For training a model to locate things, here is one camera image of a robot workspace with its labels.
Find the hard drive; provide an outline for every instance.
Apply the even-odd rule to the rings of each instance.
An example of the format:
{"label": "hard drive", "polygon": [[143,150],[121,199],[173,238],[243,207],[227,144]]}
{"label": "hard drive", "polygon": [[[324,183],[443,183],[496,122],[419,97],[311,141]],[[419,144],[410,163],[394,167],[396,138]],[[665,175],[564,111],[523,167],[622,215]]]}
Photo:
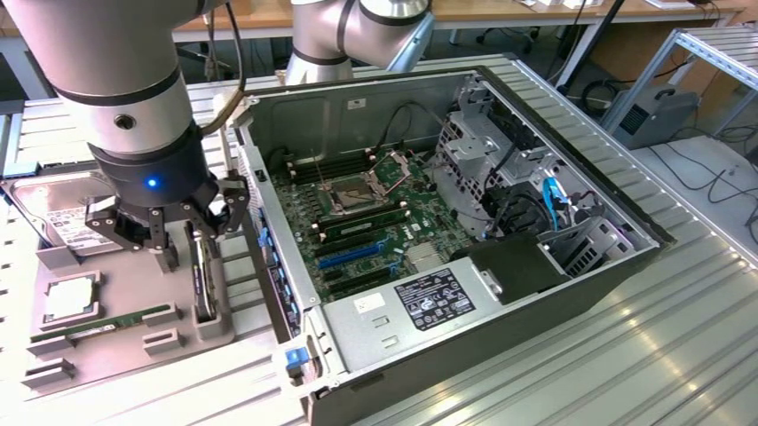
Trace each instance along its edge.
{"label": "hard drive", "polygon": [[45,245],[89,256],[121,249],[84,225],[87,199],[115,191],[95,163],[76,168],[44,169],[37,176],[5,179],[0,187]]}

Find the blue latch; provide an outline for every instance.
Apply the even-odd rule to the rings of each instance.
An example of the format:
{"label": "blue latch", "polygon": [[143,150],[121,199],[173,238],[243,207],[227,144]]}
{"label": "blue latch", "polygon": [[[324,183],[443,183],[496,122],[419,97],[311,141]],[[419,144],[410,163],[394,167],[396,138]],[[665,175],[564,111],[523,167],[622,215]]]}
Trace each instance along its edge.
{"label": "blue latch", "polygon": [[544,200],[544,207],[547,207],[547,211],[550,212],[552,230],[558,232],[558,215],[555,214],[555,207],[552,206],[552,197],[568,203],[568,199],[563,195],[560,186],[558,185],[558,180],[555,180],[555,177],[546,177],[542,181],[542,199]]}
{"label": "blue latch", "polygon": [[258,237],[258,245],[260,247],[264,247],[267,242],[268,242],[268,227],[264,226],[263,228],[260,228],[260,236]]}
{"label": "blue latch", "polygon": [[311,360],[306,348],[290,349],[287,351],[287,369],[295,369]]}

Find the blue pcie slot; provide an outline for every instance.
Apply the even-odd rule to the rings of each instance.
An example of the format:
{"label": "blue pcie slot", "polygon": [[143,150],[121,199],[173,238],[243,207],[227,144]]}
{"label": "blue pcie slot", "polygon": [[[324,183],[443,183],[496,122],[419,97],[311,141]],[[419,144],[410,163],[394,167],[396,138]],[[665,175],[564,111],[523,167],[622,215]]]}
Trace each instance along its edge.
{"label": "blue pcie slot", "polygon": [[328,257],[319,261],[319,269],[326,269],[331,266],[336,266],[338,264],[344,264],[351,262],[352,260],[358,260],[363,257],[374,256],[382,250],[384,250],[384,243],[387,240],[378,241],[368,247],[359,248],[356,250],[348,251],[338,256]]}

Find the hard drive label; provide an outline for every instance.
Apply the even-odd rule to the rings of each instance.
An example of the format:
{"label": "hard drive label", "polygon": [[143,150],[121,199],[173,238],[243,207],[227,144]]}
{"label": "hard drive label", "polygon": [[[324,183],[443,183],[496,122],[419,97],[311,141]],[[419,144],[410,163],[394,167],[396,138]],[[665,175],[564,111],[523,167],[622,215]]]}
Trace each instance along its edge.
{"label": "hard drive label", "polygon": [[97,247],[111,242],[84,225],[84,209],[84,207],[76,207],[45,213],[47,223],[52,225],[57,236],[72,250]]}

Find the screw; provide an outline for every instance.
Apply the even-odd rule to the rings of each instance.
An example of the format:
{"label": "screw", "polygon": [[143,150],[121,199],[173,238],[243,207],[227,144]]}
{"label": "screw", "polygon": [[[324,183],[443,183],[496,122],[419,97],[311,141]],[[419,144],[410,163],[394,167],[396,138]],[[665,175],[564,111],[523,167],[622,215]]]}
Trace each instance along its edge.
{"label": "screw", "polygon": [[121,130],[131,130],[137,125],[137,122],[131,115],[121,114],[113,118],[113,124]]}

